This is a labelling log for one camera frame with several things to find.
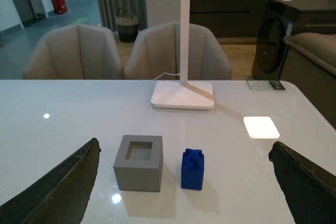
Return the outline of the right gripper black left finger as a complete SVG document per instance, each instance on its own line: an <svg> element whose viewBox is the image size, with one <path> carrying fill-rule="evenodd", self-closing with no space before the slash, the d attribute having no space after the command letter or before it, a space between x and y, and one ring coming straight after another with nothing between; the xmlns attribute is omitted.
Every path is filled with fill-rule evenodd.
<svg viewBox="0 0 336 224"><path fill-rule="evenodd" d="M24 191L1 205L1 223L81 223L98 173L92 138Z"/></svg>

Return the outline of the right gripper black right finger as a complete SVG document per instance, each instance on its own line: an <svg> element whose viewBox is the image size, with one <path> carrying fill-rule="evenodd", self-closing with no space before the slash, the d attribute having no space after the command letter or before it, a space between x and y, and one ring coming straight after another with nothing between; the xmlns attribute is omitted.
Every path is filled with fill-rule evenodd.
<svg viewBox="0 0 336 224"><path fill-rule="evenodd" d="M295 223L335 223L335 175L280 141L268 156Z"/></svg>

